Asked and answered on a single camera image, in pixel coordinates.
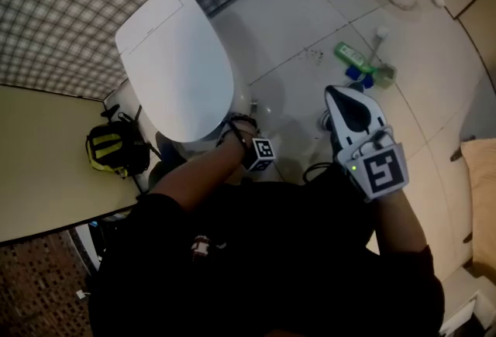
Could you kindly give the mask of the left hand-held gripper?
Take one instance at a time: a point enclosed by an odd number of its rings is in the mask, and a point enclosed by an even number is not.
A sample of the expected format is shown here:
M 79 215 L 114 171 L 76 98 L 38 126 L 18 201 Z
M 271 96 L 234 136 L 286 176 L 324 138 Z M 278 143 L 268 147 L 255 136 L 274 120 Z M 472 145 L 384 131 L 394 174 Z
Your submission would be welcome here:
M 246 171 L 263 171 L 276 159 L 274 149 L 269 139 L 252 138 L 252 145 L 243 159 L 242 165 Z

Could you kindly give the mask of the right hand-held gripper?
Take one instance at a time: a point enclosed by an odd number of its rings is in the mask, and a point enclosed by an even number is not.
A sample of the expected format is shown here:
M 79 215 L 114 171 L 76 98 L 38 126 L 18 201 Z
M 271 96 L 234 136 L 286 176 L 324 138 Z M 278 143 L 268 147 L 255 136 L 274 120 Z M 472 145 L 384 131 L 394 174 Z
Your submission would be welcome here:
M 405 187 L 409 183 L 405 152 L 379 104 L 355 88 L 333 85 L 325 88 L 325 103 L 336 160 L 365 200 Z M 365 133 L 370 135 L 360 139 Z

